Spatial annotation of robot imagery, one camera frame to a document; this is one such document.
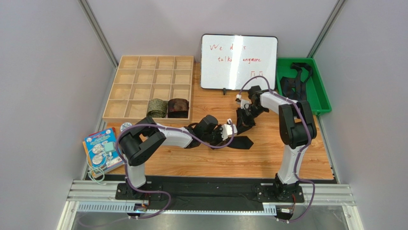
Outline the black tie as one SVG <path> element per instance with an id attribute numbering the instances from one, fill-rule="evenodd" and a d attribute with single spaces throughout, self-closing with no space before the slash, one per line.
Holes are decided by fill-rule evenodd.
<path id="1" fill-rule="evenodd" d="M 227 143 L 222 146 L 226 146 L 232 149 L 249 150 L 253 146 L 253 141 L 247 136 L 236 136 L 227 139 Z"/>

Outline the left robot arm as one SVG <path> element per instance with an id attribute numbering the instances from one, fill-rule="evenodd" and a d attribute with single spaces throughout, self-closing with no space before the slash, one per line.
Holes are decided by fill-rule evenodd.
<path id="1" fill-rule="evenodd" d="M 125 165 L 125 183 L 118 185 L 115 198 L 139 199 L 147 194 L 147 191 L 140 189 L 147 182 L 145 163 L 159 147 L 192 149 L 203 144 L 212 149 L 221 149 L 232 143 L 237 130 L 231 120 L 220 125 L 211 115 L 205 116 L 198 123 L 184 127 L 161 125 L 150 116 L 125 127 L 114 146 Z"/>

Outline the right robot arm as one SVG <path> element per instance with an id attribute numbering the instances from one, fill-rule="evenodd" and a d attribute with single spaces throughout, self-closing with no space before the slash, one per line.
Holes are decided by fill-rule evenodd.
<path id="1" fill-rule="evenodd" d="M 286 201 L 300 192 L 301 161 L 311 141 L 317 135 L 316 124 L 308 101 L 294 101 L 274 91 L 252 86 L 248 100 L 236 95 L 238 133 L 255 126 L 255 118 L 273 111 L 279 117 L 279 133 L 284 143 L 282 164 L 275 176 L 272 194 L 276 200 Z"/>

